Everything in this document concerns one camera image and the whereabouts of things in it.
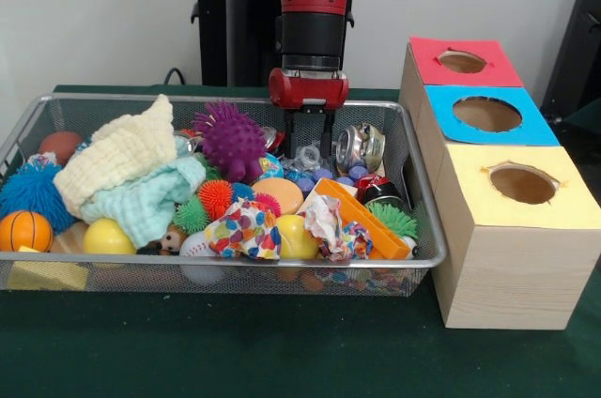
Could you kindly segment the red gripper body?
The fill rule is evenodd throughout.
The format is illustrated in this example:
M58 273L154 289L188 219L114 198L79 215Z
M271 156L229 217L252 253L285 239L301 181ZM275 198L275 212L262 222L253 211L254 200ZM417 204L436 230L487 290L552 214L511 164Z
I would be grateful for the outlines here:
M336 110L347 99L349 83L342 71L276 68L270 72L269 92L271 102L282 109L316 105Z

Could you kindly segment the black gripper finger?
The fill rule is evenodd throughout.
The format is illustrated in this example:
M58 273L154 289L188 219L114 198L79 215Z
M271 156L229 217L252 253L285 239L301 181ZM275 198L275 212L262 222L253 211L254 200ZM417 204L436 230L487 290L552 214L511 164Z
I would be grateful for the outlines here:
M284 121L285 121L284 153L288 159L291 159L294 155L296 113L297 113L296 109L285 109L284 110Z
M323 112L324 125L320 136L320 155L322 158L329 158L331 156L332 130L335 114L335 110L325 110Z

